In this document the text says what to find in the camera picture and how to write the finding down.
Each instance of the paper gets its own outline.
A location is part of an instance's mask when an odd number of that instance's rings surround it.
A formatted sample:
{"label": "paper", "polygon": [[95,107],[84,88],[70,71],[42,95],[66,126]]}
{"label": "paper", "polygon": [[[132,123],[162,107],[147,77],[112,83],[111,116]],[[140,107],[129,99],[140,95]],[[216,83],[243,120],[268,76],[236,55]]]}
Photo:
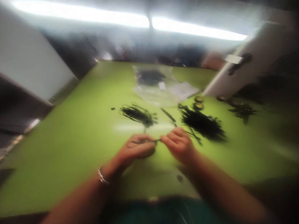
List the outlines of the paper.
{"label": "paper", "polygon": [[169,88],[169,90],[176,95],[180,100],[186,100],[187,98],[199,93],[199,89],[191,86],[188,82],[179,83]]}

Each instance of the pile of black cables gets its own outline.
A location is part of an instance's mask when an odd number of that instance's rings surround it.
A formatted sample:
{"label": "pile of black cables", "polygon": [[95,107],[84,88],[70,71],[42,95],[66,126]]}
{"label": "pile of black cables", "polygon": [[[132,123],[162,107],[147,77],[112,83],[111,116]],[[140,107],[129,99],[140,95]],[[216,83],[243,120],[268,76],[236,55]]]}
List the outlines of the pile of black cables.
{"label": "pile of black cables", "polygon": [[120,114],[139,123],[142,123],[145,128],[157,124],[157,117],[153,117],[156,113],[151,114],[148,110],[140,107],[137,103],[132,103],[132,106],[124,105],[120,108]]}
{"label": "pile of black cables", "polygon": [[193,128],[196,133],[210,140],[224,140],[225,134],[221,128],[221,121],[217,117],[206,116],[198,110],[190,110],[188,106],[178,105],[181,112],[181,122],[189,128]]}
{"label": "pile of black cables", "polygon": [[252,106],[250,106],[249,104],[241,104],[240,106],[234,109],[229,109],[229,111],[235,112],[236,117],[242,118],[243,123],[247,124],[249,120],[249,116],[255,115],[254,112],[256,112],[257,110],[253,110]]}

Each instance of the silver bracelet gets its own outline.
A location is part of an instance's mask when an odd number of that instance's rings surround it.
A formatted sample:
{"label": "silver bracelet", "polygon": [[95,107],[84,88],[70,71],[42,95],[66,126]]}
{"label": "silver bracelet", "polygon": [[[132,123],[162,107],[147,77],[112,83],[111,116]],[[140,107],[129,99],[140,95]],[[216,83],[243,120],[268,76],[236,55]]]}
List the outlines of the silver bracelet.
{"label": "silver bracelet", "polygon": [[101,181],[103,184],[109,185],[109,182],[104,179],[104,177],[101,173],[101,168],[97,171],[97,174],[99,175],[99,181]]}

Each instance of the wall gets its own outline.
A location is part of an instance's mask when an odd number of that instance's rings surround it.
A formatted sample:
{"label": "wall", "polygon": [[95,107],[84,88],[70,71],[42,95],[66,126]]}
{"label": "wall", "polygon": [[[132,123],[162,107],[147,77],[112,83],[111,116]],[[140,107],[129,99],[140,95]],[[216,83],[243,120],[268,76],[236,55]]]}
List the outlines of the wall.
{"label": "wall", "polygon": [[48,101],[74,78],[45,37],[0,3],[0,73]]}

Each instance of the clear plastic bag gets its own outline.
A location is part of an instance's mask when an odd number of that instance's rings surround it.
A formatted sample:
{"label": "clear plastic bag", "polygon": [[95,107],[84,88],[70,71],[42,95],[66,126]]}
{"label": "clear plastic bag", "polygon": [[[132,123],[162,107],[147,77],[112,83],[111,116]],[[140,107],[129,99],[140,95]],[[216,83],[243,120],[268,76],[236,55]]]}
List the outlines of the clear plastic bag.
{"label": "clear plastic bag", "polygon": [[179,84],[172,67],[163,65],[133,66],[137,86],[134,92],[144,101],[157,107],[176,106],[186,99],[175,95],[170,88]]}

